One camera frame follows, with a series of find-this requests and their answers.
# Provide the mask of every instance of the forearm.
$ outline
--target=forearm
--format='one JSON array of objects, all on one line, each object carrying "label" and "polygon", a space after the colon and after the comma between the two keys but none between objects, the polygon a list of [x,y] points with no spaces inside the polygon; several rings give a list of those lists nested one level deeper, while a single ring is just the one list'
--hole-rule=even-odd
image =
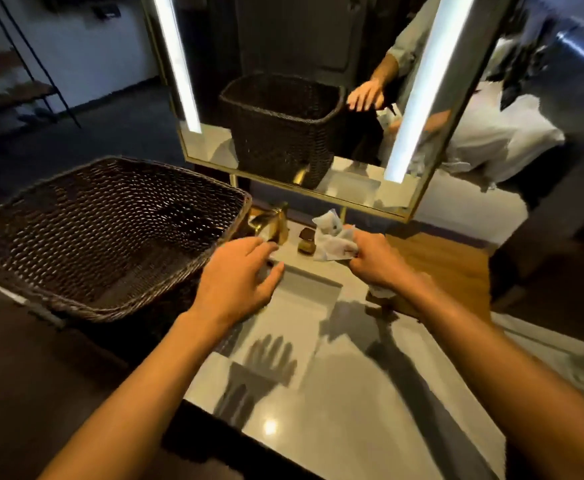
[{"label": "forearm", "polygon": [[376,79],[381,83],[381,86],[385,87],[390,81],[392,81],[399,74],[399,63],[396,59],[390,55],[386,54],[381,63],[372,72],[370,79]]},{"label": "forearm", "polygon": [[507,437],[550,478],[584,479],[584,396],[430,280],[397,283]]},{"label": "forearm", "polygon": [[43,480],[130,480],[159,448],[185,391],[220,338],[182,314],[161,343],[74,434]]}]

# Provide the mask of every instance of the right hand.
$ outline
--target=right hand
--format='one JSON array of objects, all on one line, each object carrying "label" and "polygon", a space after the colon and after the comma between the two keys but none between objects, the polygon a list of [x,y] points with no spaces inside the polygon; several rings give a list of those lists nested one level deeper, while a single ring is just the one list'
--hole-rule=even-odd
[{"label": "right hand", "polygon": [[370,79],[354,89],[348,96],[351,111],[367,111],[374,104],[376,109],[383,106],[383,84],[378,79]]},{"label": "right hand", "polygon": [[355,229],[354,242],[359,247],[359,255],[350,260],[350,269],[368,285],[397,292],[402,283],[409,282],[416,276],[416,272],[390,246],[383,234],[370,234]]}]

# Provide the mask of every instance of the mirror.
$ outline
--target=mirror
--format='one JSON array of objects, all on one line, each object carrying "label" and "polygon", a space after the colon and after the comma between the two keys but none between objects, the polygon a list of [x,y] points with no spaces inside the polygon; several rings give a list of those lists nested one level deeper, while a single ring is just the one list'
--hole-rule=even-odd
[{"label": "mirror", "polygon": [[408,219],[512,0],[144,0],[188,161]]}]

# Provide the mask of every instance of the led light strip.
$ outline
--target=led light strip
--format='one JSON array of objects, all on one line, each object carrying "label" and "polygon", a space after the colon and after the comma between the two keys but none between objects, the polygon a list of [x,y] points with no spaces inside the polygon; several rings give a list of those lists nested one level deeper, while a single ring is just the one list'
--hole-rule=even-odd
[{"label": "led light strip", "polygon": [[384,179],[401,183],[432,111],[474,0],[441,0]]},{"label": "led light strip", "polygon": [[172,0],[153,0],[156,13],[159,17],[159,25],[163,33],[163,40],[168,52],[171,70],[174,74],[176,90],[183,106],[185,122],[188,129],[194,133],[201,133],[201,122],[197,105],[194,101],[194,93],[190,83],[188,65],[185,62],[183,42],[176,23],[176,13]]}]

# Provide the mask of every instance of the pillow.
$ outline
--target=pillow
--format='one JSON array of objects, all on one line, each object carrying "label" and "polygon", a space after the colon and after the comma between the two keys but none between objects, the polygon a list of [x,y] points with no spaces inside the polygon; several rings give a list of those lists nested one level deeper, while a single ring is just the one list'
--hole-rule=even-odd
[{"label": "pillow", "polygon": [[464,162],[464,171],[488,160],[505,157],[516,127],[493,104],[491,98],[475,94],[450,139],[446,151],[449,163]]},{"label": "pillow", "polygon": [[483,175],[498,183],[516,175],[542,153],[565,142],[565,135],[539,112],[539,99],[523,95],[502,112],[505,119],[516,124],[507,152],[489,160]]}]

